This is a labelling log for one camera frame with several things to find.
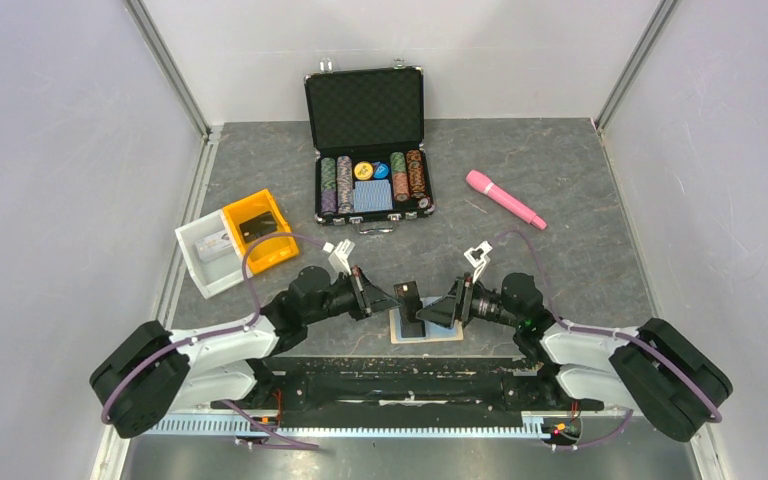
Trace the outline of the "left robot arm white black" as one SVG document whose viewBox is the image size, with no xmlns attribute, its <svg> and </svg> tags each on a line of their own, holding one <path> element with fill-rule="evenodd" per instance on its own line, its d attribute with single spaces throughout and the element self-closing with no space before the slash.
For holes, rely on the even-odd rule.
<svg viewBox="0 0 768 480">
<path fill-rule="evenodd" d="M 93 371 L 89 384 L 103 423 L 122 439 L 199 404 L 243 400 L 262 407 L 274 394 L 265 359 L 303 342 L 310 325 L 343 314 L 362 320 L 399 304 L 358 267 L 336 276 L 306 267 L 242 319 L 190 330 L 168 330 L 158 321 L 139 325 Z"/>
</svg>

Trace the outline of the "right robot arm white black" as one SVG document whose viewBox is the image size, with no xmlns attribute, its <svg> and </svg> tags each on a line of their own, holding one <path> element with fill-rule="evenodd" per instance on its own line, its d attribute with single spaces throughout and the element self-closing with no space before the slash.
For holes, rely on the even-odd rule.
<svg viewBox="0 0 768 480">
<path fill-rule="evenodd" d="M 606 329 L 557 317 L 525 273 L 507 275 L 498 290 L 461 277 L 417 317 L 443 327 L 475 319 L 509 326 L 520 353 L 541 366 L 537 392 L 545 405 L 619 406 L 679 442 L 720 422 L 719 408 L 734 392 L 729 377 L 669 322 Z"/>
</svg>

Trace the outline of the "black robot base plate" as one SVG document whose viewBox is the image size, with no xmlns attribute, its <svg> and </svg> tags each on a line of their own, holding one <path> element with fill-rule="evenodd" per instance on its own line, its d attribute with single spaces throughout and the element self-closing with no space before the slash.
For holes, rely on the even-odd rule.
<svg viewBox="0 0 768 480">
<path fill-rule="evenodd" d="M 522 358 L 272 357 L 258 360 L 253 391 L 235 406 L 275 410 L 284 427 L 514 427 L 523 412 L 567 417 L 600 411 Z"/>
</svg>

